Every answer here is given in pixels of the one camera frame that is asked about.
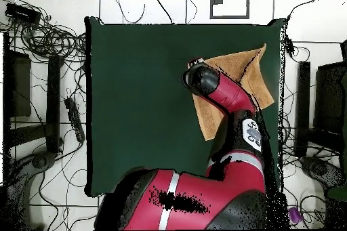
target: cable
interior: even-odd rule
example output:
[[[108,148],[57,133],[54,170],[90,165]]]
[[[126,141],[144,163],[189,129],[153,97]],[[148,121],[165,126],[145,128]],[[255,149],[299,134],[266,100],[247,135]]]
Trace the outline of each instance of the cable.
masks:
[[[311,218],[311,222],[312,222],[312,218],[315,218],[315,220],[317,220],[318,222],[321,222],[324,226],[325,226],[325,223],[324,223],[324,221],[322,221],[321,220],[321,218],[322,218],[322,212],[321,211],[319,211],[319,210],[317,210],[317,209],[315,209],[314,210],[314,213],[317,215],[317,213],[319,213],[319,216],[320,216],[320,218],[316,218],[315,216],[313,216],[313,215],[311,215],[311,214],[309,214],[307,211],[302,211],[302,203],[307,199],[307,198],[315,198],[315,199],[319,199],[320,201],[322,201],[324,204],[325,204],[325,200],[324,199],[322,199],[321,197],[319,197],[319,196],[317,196],[317,195],[308,195],[308,196],[305,196],[301,201],[300,201],[300,204],[299,204],[299,209],[300,209],[300,213],[306,213],[306,214],[308,214],[309,216],[310,216],[310,218]],[[308,225],[307,225],[307,221],[306,221],[306,219],[304,218],[304,220],[303,220],[303,222],[304,222],[304,225],[305,225],[305,227],[307,228],[307,229],[310,229],[309,227],[308,227]]]
[[[124,19],[128,22],[128,23],[131,23],[131,24],[137,24],[139,21],[141,21],[141,19],[143,18],[144,16],[144,10],[146,9],[146,4],[144,4],[144,9],[142,11],[142,14],[141,16],[135,21],[135,22],[131,22],[127,19],[127,17],[125,17],[125,14],[123,12],[123,8],[121,6],[121,0],[115,0],[119,6],[119,9],[121,9],[121,13],[122,13],[122,23],[124,24]]]
[[[41,181],[40,186],[39,186],[39,194],[40,194],[40,197],[41,197],[46,203],[48,203],[49,205],[53,206],[53,207],[56,209],[56,211],[57,211],[57,214],[56,214],[55,218],[52,220],[51,224],[48,226],[47,231],[49,231],[49,229],[51,229],[52,224],[55,222],[55,220],[56,220],[57,217],[58,217],[59,209],[57,208],[57,206],[55,206],[53,203],[51,203],[51,202],[48,201],[45,197],[43,197],[43,195],[42,195],[42,193],[41,193],[41,187],[42,187],[42,184],[43,184],[44,181],[45,181],[45,172],[43,172],[43,178],[42,178],[42,181]]]
[[[188,24],[190,23],[190,21],[192,21],[192,20],[195,19],[195,16],[197,15],[197,12],[198,12],[198,8],[197,8],[197,6],[194,4],[194,2],[193,2],[192,0],[190,0],[190,2],[191,2],[191,3],[194,5],[194,7],[195,7],[195,14],[194,14],[194,17],[191,18],[191,19],[189,20]]]
[[[71,231],[71,229],[73,228],[73,226],[74,226],[75,223],[77,223],[77,222],[83,222],[83,221],[85,221],[85,220],[91,220],[91,219],[93,219],[93,218],[95,218],[95,217],[96,217],[96,215],[95,215],[95,216],[92,216],[92,217],[89,217],[89,218],[81,218],[81,219],[75,220],[75,222],[71,225],[71,227],[68,229],[68,231]]]
[[[161,8],[164,10],[164,12],[165,12],[165,13],[167,14],[167,16],[169,17],[170,22],[173,24],[174,22],[172,21],[172,19],[171,19],[169,13],[167,13],[166,9],[163,7],[163,5],[161,4],[161,2],[160,2],[159,0],[157,0],[157,1],[158,1],[159,5],[161,6]]]

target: wire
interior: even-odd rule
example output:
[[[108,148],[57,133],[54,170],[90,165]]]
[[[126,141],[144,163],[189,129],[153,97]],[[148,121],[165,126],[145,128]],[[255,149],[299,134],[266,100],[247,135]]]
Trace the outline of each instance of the wire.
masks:
[[[51,202],[48,201],[45,197],[43,197],[43,195],[42,195],[42,193],[41,193],[41,187],[42,187],[42,184],[43,184],[44,181],[45,181],[45,172],[43,172],[43,178],[42,178],[42,181],[41,181],[40,186],[39,186],[39,194],[40,194],[40,197],[41,197],[46,203],[48,203],[49,205],[53,206],[53,207],[56,209],[56,211],[57,211],[55,218],[52,220],[51,224],[48,226],[47,231],[49,231],[49,229],[51,229],[52,224],[55,222],[55,220],[56,220],[57,217],[58,217],[59,209],[57,208],[57,206],[55,206],[53,203],[51,203]]]
[[[143,11],[142,11],[141,16],[140,16],[135,22],[132,22],[132,21],[129,21],[129,20],[127,19],[127,17],[125,17],[125,14],[124,14],[124,12],[123,12],[123,8],[122,8],[122,6],[121,6],[121,0],[115,0],[115,1],[117,2],[118,6],[119,6],[119,9],[121,10],[121,13],[122,13],[122,23],[123,23],[123,24],[124,24],[124,19],[125,19],[128,23],[131,23],[131,24],[137,24],[139,21],[141,21],[141,19],[142,19],[143,16],[144,16],[144,10],[146,9],[146,4],[144,4],[144,9],[143,9]]]
[[[192,0],[190,0],[190,2],[191,2],[191,3],[194,5],[194,7],[195,7],[195,14],[194,14],[194,17],[191,18],[191,19],[189,20],[188,24],[190,23],[190,21],[192,21],[192,20],[195,19],[195,16],[197,15],[197,12],[198,12],[198,8],[197,8],[197,6],[194,4],[194,2],[193,2]]]
[[[92,216],[92,217],[89,217],[89,218],[81,218],[81,219],[76,220],[76,221],[71,225],[71,227],[68,229],[68,231],[71,231],[71,229],[73,228],[73,226],[74,226],[77,222],[83,222],[83,221],[86,221],[86,220],[91,220],[91,219],[93,219],[93,218],[95,218],[95,217],[96,217],[96,215],[95,215],[95,216]]]
[[[170,22],[173,24],[174,22],[172,21],[172,19],[171,19],[169,13],[167,13],[166,9],[163,7],[163,5],[161,4],[161,2],[160,2],[159,0],[157,0],[157,1],[158,1],[159,5],[161,6],[161,8],[164,10],[164,12],[165,12],[165,13],[167,14],[167,16],[169,17]]]

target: cloth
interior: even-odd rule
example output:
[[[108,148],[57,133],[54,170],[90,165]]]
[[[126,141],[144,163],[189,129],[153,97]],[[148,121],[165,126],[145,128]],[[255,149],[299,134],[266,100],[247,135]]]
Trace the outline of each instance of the cloth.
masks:
[[[231,79],[240,82],[242,87],[256,98],[263,110],[274,103],[260,72],[260,60],[266,44],[259,49],[218,56],[205,60],[206,64],[216,70],[223,70]],[[223,118],[223,113],[199,96],[192,95],[201,131],[205,140],[212,140]]]

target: black cable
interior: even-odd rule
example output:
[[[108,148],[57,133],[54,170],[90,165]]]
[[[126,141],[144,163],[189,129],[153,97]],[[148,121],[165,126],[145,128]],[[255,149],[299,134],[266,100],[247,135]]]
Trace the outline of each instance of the black cable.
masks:
[[[68,205],[68,188],[70,187],[70,185],[74,185],[74,184],[71,183],[71,180],[76,175],[76,173],[78,173],[79,171],[87,171],[87,170],[86,169],[78,169],[71,175],[71,178],[68,180],[68,187],[66,189],[66,205]],[[70,229],[68,228],[67,218],[68,218],[68,214],[66,215],[66,223],[64,223],[64,224],[66,226],[66,230],[70,231]]]
[[[93,218],[95,218],[95,217],[96,217],[96,215],[95,215],[95,216],[92,216],[92,217],[89,217],[89,218],[81,218],[81,219],[75,220],[74,223],[71,225],[71,227],[68,229],[68,231],[71,231],[71,229],[73,228],[73,226],[74,226],[75,223],[77,223],[77,222],[83,222],[83,221],[85,221],[85,220],[91,220],[91,219],[93,219]]]
[[[310,219],[311,219],[311,222],[312,222],[312,218],[315,218],[315,220],[317,220],[318,222],[321,222],[324,226],[325,226],[325,223],[323,222],[323,221],[321,221],[320,219],[317,219],[315,216],[313,216],[313,215],[311,215],[311,214],[309,214],[309,213],[307,213],[307,211],[302,211],[302,203],[307,199],[307,198],[315,198],[315,199],[319,199],[320,201],[322,201],[324,204],[325,204],[325,200],[324,199],[322,199],[321,197],[319,197],[319,196],[317,196],[317,195],[307,195],[307,196],[305,196],[301,201],[300,201],[300,204],[299,204],[299,209],[300,209],[300,213],[306,213],[306,214],[308,214],[309,216],[310,216]],[[319,211],[319,210],[317,210],[317,209],[315,209],[314,210],[314,213],[319,213],[319,216],[321,216],[321,211]],[[305,217],[302,215],[302,217],[304,218],[304,220],[303,220],[303,222],[304,222],[304,225],[305,225],[305,227],[307,228],[307,229],[310,229],[309,227],[308,227],[308,225],[307,225],[307,221],[306,221],[306,219],[305,219]]]
[[[165,13],[167,14],[167,16],[169,17],[170,22],[173,24],[174,22],[172,21],[172,19],[171,19],[169,13],[167,13],[166,9],[165,9],[164,6],[161,4],[161,2],[160,2],[159,0],[157,0],[157,1],[158,1],[159,5],[161,6],[161,8],[164,10],[164,12],[165,12]]]
[[[194,5],[194,7],[195,7],[195,14],[194,14],[194,17],[191,18],[191,19],[189,20],[188,24],[190,23],[190,21],[192,21],[192,20],[195,19],[195,16],[197,15],[197,12],[198,12],[198,8],[197,8],[197,6],[194,4],[194,2],[193,2],[192,0],[190,0],[190,2],[191,2],[191,3]]]
[[[119,6],[119,9],[121,9],[121,13],[122,13],[122,23],[124,24],[124,19],[128,22],[128,23],[131,23],[131,24],[137,24],[139,21],[141,21],[141,19],[143,18],[144,16],[144,10],[146,9],[146,4],[144,4],[144,9],[142,11],[142,14],[141,16],[135,21],[135,22],[131,22],[127,19],[127,17],[125,17],[125,14],[123,12],[123,8],[121,6],[121,0],[115,0]]]
[[[42,193],[41,193],[41,187],[42,187],[42,184],[43,184],[44,181],[45,181],[45,172],[43,172],[43,178],[42,178],[42,181],[41,181],[40,186],[39,186],[39,194],[40,194],[40,197],[41,197],[46,203],[48,203],[49,205],[53,206],[53,207],[56,209],[56,211],[57,211],[57,214],[56,214],[55,218],[52,220],[51,224],[48,226],[47,231],[49,231],[49,229],[51,229],[52,224],[55,222],[55,220],[56,220],[57,217],[58,217],[59,209],[57,208],[57,206],[55,206],[53,203],[51,203],[51,202],[48,201],[45,197],[43,197],[43,195],[42,195]]]

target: floor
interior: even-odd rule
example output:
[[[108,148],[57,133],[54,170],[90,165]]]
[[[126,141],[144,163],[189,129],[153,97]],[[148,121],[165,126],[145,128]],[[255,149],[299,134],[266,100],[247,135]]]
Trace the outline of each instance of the floor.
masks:
[[[139,23],[160,24],[169,23],[165,12],[161,9],[156,0],[117,0],[120,1],[123,15],[116,0],[23,0],[32,5],[43,8],[48,15],[52,17],[51,24],[59,24],[73,29],[78,35],[85,32],[83,19],[85,16],[96,16],[101,18],[104,23],[128,23],[138,20],[142,13],[143,16]],[[165,9],[170,14],[172,20],[177,24],[189,22],[191,24],[268,24],[273,18],[286,18],[291,10],[309,0],[250,0],[250,15],[248,20],[244,19],[209,19],[209,0],[160,0]],[[224,5],[229,3],[231,8],[213,9],[213,12],[220,16],[243,14],[243,5],[234,0],[225,0]],[[318,66],[339,62],[342,60],[339,43],[347,39],[347,30],[344,23],[347,19],[347,4],[345,0],[319,0],[310,4],[303,5],[295,9],[292,14],[287,34],[293,40],[297,47],[306,47],[310,50],[311,61],[311,85],[315,84],[315,70]],[[0,1],[0,22],[6,22],[3,15],[6,2]],[[16,39],[17,50],[22,47],[19,38]],[[296,60],[305,60],[307,51],[299,48]],[[39,116],[45,121],[45,92],[46,88],[42,78],[47,77],[47,66],[40,64],[37,58],[30,55],[32,64],[31,77],[31,101],[37,109]],[[61,80],[61,95],[63,98],[69,96],[71,90],[76,87],[75,72],[81,63],[71,63],[70,66],[62,67],[64,78]],[[285,98],[296,91],[296,68],[298,63],[294,62],[286,55],[285,66]],[[85,89],[85,81],[82,79],[80,85]],[[314,87],[311,88],[312,100],[310,104],[310,122],[313,120],[314,109]],[[83,93],[77,97],[81,122],[85,123],[85,98]],[[294,108],[295,96],[285,100],[285,113],[291,126],[295,126]],[[61,137],[65,137],[64,153],[75,150],[78,146],[75,134],[71,129],[67,117],[67,111],[64,102],[61,103]],[[12,127],[21,127],[25,125],[34,125],[38,123],[35,112],[32,111],[30,117],[16,118],[13,120]],[[31,143],[23,144],[12,149],[12,156],[16,159],[24,157],[31,153],[36,147],[40,150],[40,145],[44,140],[37,140]],[[102,197],[89,198],[83,191],[86,180],[86,148],[88,142],[73,155],[63,158],[57,162],[49,171],[46,172],[45,182],[43,183],[42,195],[58,205],[58,216],[54,220],[57,211],[54,207],[45,203],[38,195],[38,187],[43,176],[38,175],[30,192],[30,213],[34,223],[44,223],[45,229],[51,224],[50,230],[93,230],[93,222]],[[314,148],[308,150],[309,154],[314,154]],[[290,155],[285,155],[286,166],[284,167],[285,193],[288,204],[295,203],[295,196],[298,200],[309,194],[315,194],[323,198],[323,191],[320,185],[312,179],[305,176],[297,163],[291,164],[295,160]],[[322,226],[321,218],[311,218],[315,216],[318,209],[324,214],[324,203],[319,199],[310,198],[303,202],[303,208],[306,213],[304,218],[309,228],[320,228]],[[303,223],[294,228],[305,228]]]

